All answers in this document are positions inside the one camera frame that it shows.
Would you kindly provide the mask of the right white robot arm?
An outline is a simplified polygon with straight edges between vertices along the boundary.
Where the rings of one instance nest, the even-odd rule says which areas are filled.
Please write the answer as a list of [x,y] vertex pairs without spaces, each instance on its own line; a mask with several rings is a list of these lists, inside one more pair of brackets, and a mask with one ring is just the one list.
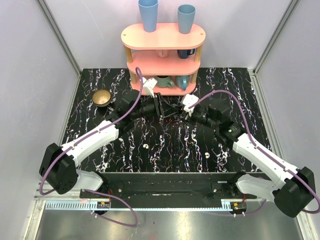
[[275,155],[252,137],[248,130],[224,116],[227,106],[201,106],[195,95],[182,98],[181,118],[186,123],[211,129],[213,137],[256,165],[268,180],[240,172],[228,181],[232,198],[254,195],[275,203],[286,216],[295,218],[315,198],[315,176],[308,167],[297,168]]

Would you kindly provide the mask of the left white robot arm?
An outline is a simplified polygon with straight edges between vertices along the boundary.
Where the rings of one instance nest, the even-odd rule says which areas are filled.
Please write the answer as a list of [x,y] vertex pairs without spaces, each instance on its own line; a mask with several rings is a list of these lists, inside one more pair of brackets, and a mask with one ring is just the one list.
[[98,172],[78,170],[89,155],[113,142],[134,127],[134,121],[148,117],[170,117],[180,112],[177,103],[168,103],[160,93],[143,97],[137,90],[126,92],[112,103],[113,111],[97,127],[61,146],[52,143],[39,169],[42,183],[63,195],[72,189],[89,189],[97,198],[108,193],[108,181]]

